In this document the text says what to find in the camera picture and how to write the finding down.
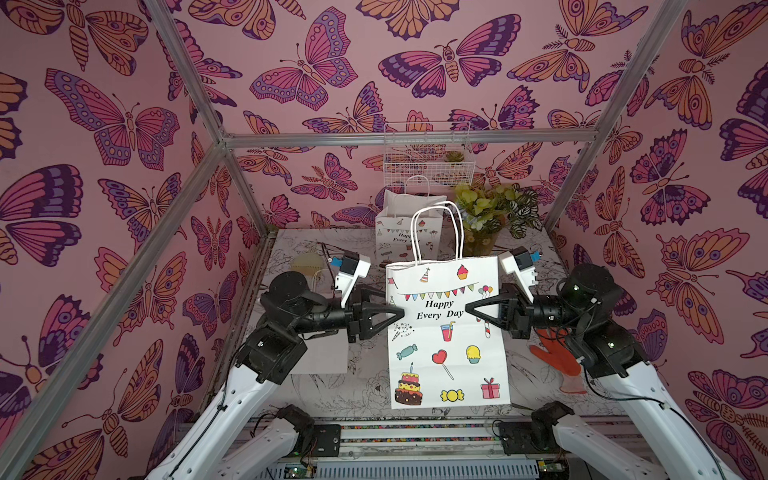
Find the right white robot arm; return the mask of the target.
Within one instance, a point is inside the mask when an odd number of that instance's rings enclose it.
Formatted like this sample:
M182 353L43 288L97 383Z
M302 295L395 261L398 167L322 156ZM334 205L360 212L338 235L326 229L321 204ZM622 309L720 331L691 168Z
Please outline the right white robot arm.
M609 271L576 266L555 295L533 295L526 282L503 285L465 310L514 339L536 329L563 330L565 349L602 397L617 402L650 447L648 461L597 432L572 409L551 402L531 416L534 434L580 458L608 479L735 479L680 410L643 347L613 318L623 294Z

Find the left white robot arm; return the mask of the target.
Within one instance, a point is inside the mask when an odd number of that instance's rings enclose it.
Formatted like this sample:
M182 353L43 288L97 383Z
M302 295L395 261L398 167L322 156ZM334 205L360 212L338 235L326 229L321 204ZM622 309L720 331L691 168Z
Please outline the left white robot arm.
M149 479L253 479L293 451L311 448L315 421L303 410L280 408L247 443L231 447L307 352L307 341L344 330L349 342L367 340L403 319L381 291L353 287L349 299L310 290L304 275L284 272L261 296L257 328L234 355L224 384L186 436L147 473Z

